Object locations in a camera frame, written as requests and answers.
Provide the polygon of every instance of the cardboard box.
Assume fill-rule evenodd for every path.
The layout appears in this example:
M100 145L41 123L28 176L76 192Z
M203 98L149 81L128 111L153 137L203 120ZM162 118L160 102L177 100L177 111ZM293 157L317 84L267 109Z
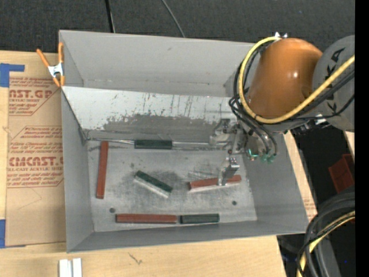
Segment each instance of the cardboard box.
M0 62L25 66L9 79L5 245L65 241L61 90L36 53L2 51Z
M216 176L227 156L204 144L221 119L234 118L227 106L229 84L253 44L76 31L60 31L59 40L66 75L61 104L67 251L305 231L308 220L282 135L276 137L280 153L273 164L239 158L241 187L216 195L189 194L184 187L195 177ZM132 143L140 139L169 139L174 148L135 149ZM95 196L101 140L112 145L103 200ZM198 147L175 149L191 142ZM135 185L138 170L156 174L176 193L158 198ZM220 222L115 223L115 213L129 212L216 212Z

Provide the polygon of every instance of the yellow cable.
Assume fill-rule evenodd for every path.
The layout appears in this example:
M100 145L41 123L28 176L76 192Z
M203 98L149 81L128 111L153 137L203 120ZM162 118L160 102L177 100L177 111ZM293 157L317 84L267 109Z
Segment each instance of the yellow cable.
M341 216L340 218L336 219L335 221L333 221L329 225L327 225L323 230L326 230L329 227L332 227L337 222L341 221L342 219L346 218L347 216L348 216L348 218L345 219L342 223L340 223L336 228L342 226L344 223L348 222L349 220L354 219L355 218L355 211L349 212L348 214ZM319 244L319 242L321 240L323 240L330 232L332 232L332 231L327 231L326 233L322 234L318 239L316 239L315 241L310 243L309 252L311 253L314 250L314 248ZM301 266L302 270L305 269L305 266L306 266L306 254L305 254L305 252L302 254L302 256L300 258L300 266ZM299 270L296 273L296 277L302 277Z
M256 43L252 49L247 53L244 60L241 63L240 72L238 74L238 92L240 96L240 100L242 103L242 106L244 107L246 113L250 115L252 118L254 118L256 121L265 123L265 124L274 124L278 122L282 122L287 120L288 118L294 116L299 111L304 109L308 104L310 104L324 89L326 89L338 76L340 76L344 70L346 70L354 61L355 61L355 55L350 57L346 62L344 62L321 86L319 86L306 100L304 100L301 104L299 104L296 108L294 108L292 111L279 116L277 118L264 118L261 116L258 116L256 113L252 111L252 109L248 106L246 99L244 97L243 93L243 73L244 69L246 67L246 64L248 63L252 53L262 44L273 41L273 40L280 40L279 37L268 37L266 39L263 39Z

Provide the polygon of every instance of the cardboard sheet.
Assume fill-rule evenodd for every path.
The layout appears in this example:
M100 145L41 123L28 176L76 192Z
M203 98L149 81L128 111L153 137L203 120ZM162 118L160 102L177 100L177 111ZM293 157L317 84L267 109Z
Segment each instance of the cardboard sheet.
M36 53L0 60L25 65L9 81L5 245L65 241L61 91Z

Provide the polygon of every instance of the white plastic piece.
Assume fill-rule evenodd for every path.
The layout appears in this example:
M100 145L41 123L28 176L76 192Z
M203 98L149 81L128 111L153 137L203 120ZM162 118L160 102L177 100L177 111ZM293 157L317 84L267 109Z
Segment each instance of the white plastic piece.
M82 259L59 260L59 277L82 277Z

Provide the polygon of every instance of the metal bracket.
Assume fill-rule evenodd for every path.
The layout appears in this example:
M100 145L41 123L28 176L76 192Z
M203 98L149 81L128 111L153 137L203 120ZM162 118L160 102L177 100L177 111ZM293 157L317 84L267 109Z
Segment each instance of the metal bracket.
M240 168L235 157L227 157L222 164L222 167L218 176L218 185L225 186L227 181L234 176L236 171Z

